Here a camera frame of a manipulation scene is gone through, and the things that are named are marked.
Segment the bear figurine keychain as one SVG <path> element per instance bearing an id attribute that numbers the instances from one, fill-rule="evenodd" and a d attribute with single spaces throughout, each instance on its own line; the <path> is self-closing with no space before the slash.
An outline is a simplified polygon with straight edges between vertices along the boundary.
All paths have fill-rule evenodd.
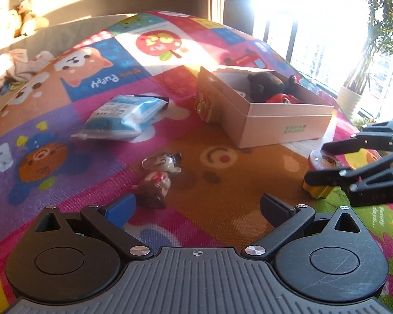
<path id="1" fill-rule="evenodd" d="M 171 187 L 172 175 L 179 174 L 182 169 L 181 153 L 162 153 L 145 158 L 141 166 L 147 174 L 137 185 L 132 186 L 137 204 L 143 208 L 166 208 L 166 196 Z"/>

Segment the pink lid yellow toy cup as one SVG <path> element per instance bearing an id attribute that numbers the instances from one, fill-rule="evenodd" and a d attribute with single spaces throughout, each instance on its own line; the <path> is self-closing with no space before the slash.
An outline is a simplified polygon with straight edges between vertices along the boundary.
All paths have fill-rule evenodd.
<path id="1" fill-rule="evenodd" d="M 337 157 L 319 149 L 310 152 L 307 163 L 303 189 L 314 199 L 326 199 L 336 186 L 331 174 L 343 169 L 344 164 Z"/>

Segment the blue white wet wipes pack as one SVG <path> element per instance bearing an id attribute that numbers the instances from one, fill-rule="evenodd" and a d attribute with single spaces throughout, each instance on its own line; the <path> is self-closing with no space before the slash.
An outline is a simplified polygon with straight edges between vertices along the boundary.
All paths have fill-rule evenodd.
<path id="1" fill-rule="evenodd" d="M 151 120 L 169 106 L 167 97 L 118 95 L 96 109 L 72 135 L 80 140 L 130 140 L 142 135 Z"/>

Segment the black plush bear toy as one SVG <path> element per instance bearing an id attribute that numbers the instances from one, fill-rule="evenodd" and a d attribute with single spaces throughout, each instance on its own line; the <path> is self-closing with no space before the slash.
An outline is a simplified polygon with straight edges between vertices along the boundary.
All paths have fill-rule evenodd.
<path id="1" fill-rule="evenodd" d="M 257 72 L 249 74 L 249 95 L 252 102 L 268 102 L 276 96 L 290 100 L 297 90 L 298 79 L 291 75 L 284 83 L 279 77 L 271 72 Z"/>

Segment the colourful cartoon play mat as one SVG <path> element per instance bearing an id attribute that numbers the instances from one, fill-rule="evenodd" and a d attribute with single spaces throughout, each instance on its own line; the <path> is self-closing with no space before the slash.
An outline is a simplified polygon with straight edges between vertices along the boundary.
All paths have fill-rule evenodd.
<path id="1" fill-rule="evenodd" d="M 343 186 L 326 199 L 302 187 L 310 152 L 363 126 L 269 45 L 227 26 L 153 11 L 100 35 L 0 110 L 0 313 L 393 313 L 393 203 L 353 207 Z M 296 76 L 334 108 L 324 135 L 238 148 L 195 110 L 201 67 L 220 65 Z M 72 137 L 118 95 L 169 106 L 134 139 Z M 121 259 L 80 211 L 135 195 L 142 161 L 162 153 L 182 154 L 166 208 L 136 202 L 124 225 L 154 255 Z M 274 259 L 247 259 L 241 250 L 273 230 L 263 194 L 316 216 Z"/>

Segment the red round toy figure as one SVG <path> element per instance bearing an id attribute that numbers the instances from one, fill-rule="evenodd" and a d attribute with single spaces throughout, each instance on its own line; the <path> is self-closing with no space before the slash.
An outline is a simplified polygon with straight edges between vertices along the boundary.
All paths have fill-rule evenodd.
<path id="1" fill-rule="evenodd" d="M 269 104 L 299 104 L 299 99 L 291 94 L 275 94 L 266 103 Z"/>

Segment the pink cardboard box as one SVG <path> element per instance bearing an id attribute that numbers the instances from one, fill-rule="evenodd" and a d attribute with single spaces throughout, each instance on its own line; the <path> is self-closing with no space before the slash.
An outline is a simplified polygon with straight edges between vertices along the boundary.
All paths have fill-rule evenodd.
<path id="1" fill-rule="evenodd" d="M 205 123 L 217 123 L 238 148 L 290 143 L 321 138 L 333 114 L 333 106 L 297 83 L 299 104 L 256 103 L 250 100 L 249 74 L 274 70 L 220 65 L 201 67 L 195 110 Z"/>

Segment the white potted plant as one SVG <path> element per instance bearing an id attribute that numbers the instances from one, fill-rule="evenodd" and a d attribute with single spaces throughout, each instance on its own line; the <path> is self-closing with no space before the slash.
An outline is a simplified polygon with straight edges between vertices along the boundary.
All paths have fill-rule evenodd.
<path id="1" fill-rule="evenodd" d="M 393 110 L 393 78 L 378 78 L 383 63 L 393 68 L 393 0 L 366 0 L 367 36 L 361 63 L 348 76 L 336 102 L 341 112 L 352 120 L 359 111 Z"/>

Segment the crumpled clothes pile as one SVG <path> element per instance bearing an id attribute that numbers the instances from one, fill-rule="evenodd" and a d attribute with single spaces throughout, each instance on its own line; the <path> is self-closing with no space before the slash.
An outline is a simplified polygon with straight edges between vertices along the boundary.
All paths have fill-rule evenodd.
<path id="1" fill-rule="evenodd" d="M 49 51 L 42 51 L 32 59 L 26 49 L 10 50 L 0 55 L 0 92 L 6 84 L 29 81 L 55 59 Z"/>

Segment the grey sofa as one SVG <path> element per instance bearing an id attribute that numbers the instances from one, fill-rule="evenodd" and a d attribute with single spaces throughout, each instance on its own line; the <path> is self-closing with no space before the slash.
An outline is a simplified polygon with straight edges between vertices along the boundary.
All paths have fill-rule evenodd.
<path id="1" fill-rule="evenodd" d="M 101 31 L 131 16 L 113 14 L 69 21 L 15 38 L 0 48 L 0 110 L 51 60 L 83 41 L 99 40 Z"/>

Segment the yellow teddy bear plush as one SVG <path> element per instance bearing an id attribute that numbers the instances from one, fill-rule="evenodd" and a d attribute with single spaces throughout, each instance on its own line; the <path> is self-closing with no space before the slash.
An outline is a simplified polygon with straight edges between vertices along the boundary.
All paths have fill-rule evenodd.
<path id="1" fill-rule="evenodd" d="M 21 1 L 16 10 L 21 19 L 21 36 L 31 36 L 36 31 L 45 29 L 50 25 L 47 18 L 38 16 L 32 11 L 30 0 Z"/>

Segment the white plush toy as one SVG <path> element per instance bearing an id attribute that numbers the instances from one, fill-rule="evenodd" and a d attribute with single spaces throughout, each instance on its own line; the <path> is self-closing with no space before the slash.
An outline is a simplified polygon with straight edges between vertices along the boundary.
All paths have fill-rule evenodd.
<path id="1" fill-rule="evenodd" d="M 19 37 L 21 27 L 21 17 L 16 9 L 3 12 L 0 15 L 0 47 L 10 45 L 15 38 Z"/>

